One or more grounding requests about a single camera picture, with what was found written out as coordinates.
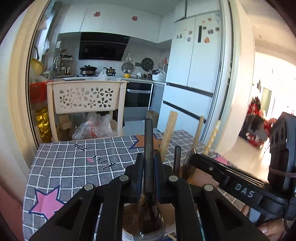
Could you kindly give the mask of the person's hand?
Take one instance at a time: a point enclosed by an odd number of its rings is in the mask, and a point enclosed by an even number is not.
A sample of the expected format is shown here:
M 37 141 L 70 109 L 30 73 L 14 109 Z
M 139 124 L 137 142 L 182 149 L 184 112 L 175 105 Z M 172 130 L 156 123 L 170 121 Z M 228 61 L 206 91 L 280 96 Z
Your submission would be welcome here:
M 265 222 L 258 226 L 258 228 L 269 240 L 273 241 L 282 240 L 287 234 L 284 227 L 284 220 L 281 218 Z

